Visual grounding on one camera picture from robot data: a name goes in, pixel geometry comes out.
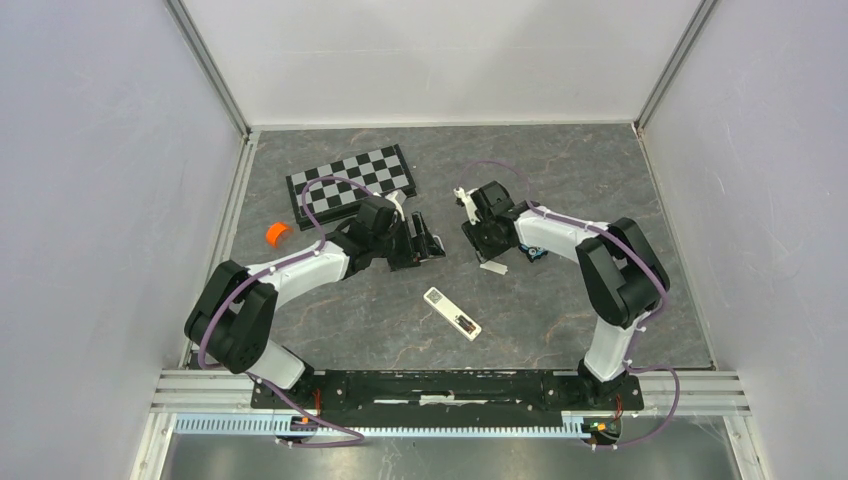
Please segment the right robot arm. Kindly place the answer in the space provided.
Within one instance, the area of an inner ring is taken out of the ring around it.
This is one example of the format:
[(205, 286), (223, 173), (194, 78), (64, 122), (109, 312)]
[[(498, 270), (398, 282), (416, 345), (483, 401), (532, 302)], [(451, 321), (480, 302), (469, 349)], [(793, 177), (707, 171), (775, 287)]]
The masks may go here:
[(577, 392), (591, 408), (618, 393), (628, 350), (639, 324), (666, 302), (669, 277), (638, 224), (621, 218), (593, 223), (556, 213), (538, 203), (516, 203), (492, 181), (466, 191), (455, 188), (466, 213), (461, 229), (481, 263), (524, 246), (575, 262), (597, 322), (578, 365)]

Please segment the white battery cover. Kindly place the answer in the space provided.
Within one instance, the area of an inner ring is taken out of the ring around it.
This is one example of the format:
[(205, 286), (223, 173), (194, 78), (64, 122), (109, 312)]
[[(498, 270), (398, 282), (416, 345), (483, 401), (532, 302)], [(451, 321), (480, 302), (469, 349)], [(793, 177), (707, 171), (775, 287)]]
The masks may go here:
[(480, 264), (480, 268), (498, 275), (506, 275), (508, 273), (508, 267), (506, 265), (495, 261), (483, 262)]

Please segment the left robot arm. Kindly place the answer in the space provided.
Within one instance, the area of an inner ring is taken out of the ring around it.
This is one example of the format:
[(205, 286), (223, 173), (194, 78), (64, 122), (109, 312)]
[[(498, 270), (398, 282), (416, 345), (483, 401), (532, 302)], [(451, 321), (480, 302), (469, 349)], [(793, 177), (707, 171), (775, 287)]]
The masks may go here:
[(314, 381), (305, 374), (306, 362), (271, 340), (277, 310), (318, 287), (352, 277), (375, 259), (398, 271), (445, 254), (421, 213), (405, 213), (398, 201), (370, 196), (355, 216), (304, 250), (251, 266), (220, 263), (184, 333), (199, 348), (200, 368), (250, 374), (276, 385), (276, 394), (288, 406), (302, 407), (313, 397)]

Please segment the slim white remote control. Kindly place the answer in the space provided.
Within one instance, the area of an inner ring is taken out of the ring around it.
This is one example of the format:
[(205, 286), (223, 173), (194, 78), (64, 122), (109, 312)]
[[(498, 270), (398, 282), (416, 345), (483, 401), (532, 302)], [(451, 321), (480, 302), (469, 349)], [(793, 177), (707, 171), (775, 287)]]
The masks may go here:
[[(482, 332), (480, 325), (468, 316), (461, 308), (459, 308), (452, 300), (450, 300), (443, 292), (435, 287), (429, 288), (423, 294), (424, 301), (444, 318), (455, 330), (457, 330), (468, 341), (474, 341)], [(455, 319), (458, 316), (464, 316), (476, 325), (476, 330), (472, 334), (463, 331), (457, 324)]]

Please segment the silver black AAA battery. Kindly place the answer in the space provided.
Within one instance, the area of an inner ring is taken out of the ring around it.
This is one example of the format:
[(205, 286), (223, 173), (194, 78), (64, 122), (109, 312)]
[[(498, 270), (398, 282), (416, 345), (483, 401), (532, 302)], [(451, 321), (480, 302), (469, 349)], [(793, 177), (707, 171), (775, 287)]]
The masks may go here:
[(476, 330), (476, 325), (464, 316), (458, 316), (455, 321), (456, 324), (468, 334), (472, 334)]

